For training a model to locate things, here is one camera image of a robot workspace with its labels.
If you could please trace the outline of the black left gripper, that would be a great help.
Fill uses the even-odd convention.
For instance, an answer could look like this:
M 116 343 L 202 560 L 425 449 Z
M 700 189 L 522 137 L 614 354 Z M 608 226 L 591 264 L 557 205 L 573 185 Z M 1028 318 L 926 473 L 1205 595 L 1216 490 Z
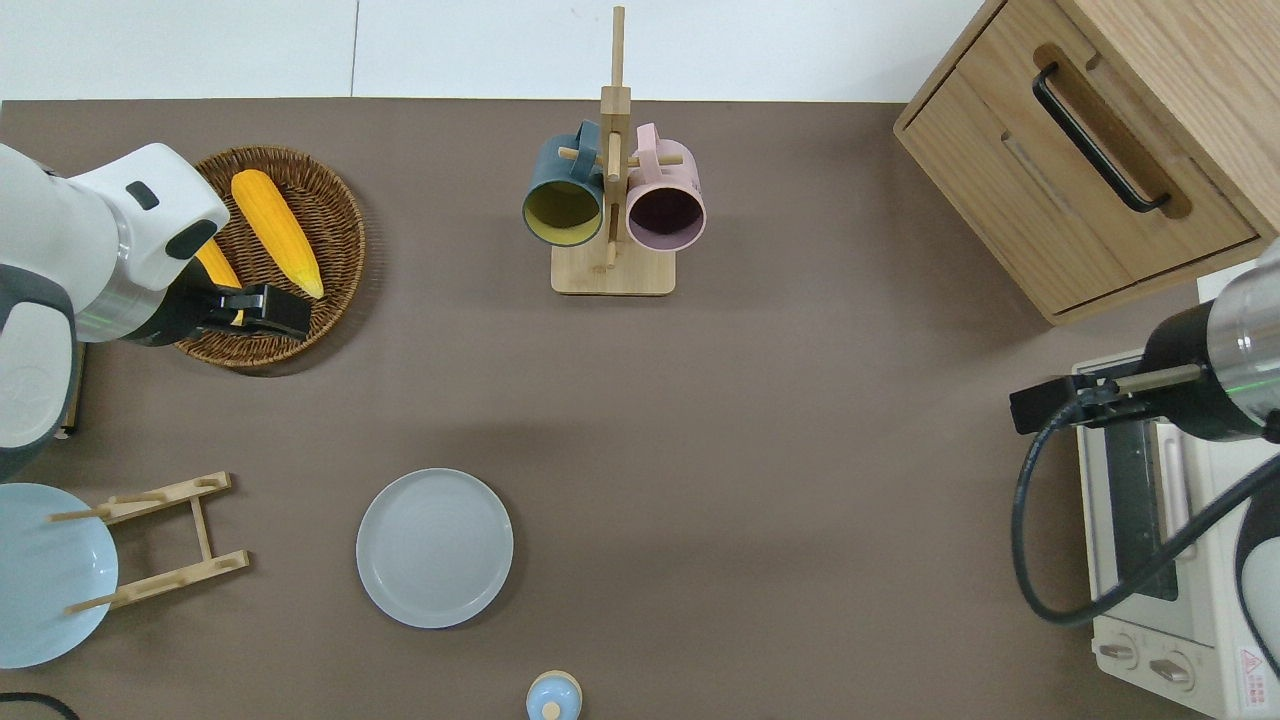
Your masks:
M 161 347 L 197 340 L 209 332 L 250 336 L 248 320 L 234 325 L 241 310 L 256 309 L 256 332 L 306 340 L 311 306 L 273 284 L 237 290 L 216 284 L 206 270 L 183 270 L 166 290 L 150 316 L 150 346 Z

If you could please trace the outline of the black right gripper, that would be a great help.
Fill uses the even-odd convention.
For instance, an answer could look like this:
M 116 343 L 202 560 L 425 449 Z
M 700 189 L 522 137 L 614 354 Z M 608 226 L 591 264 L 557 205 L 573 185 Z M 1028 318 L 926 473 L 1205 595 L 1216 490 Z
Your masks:
M 1123 395 L 1106 375 L 1056 375 L 1009 396 L 1014 429 L 1020 436 L 1041 432 L 1062 407 L 1069 427 L 1103 429 L 1146 420 L 1146 402 Z

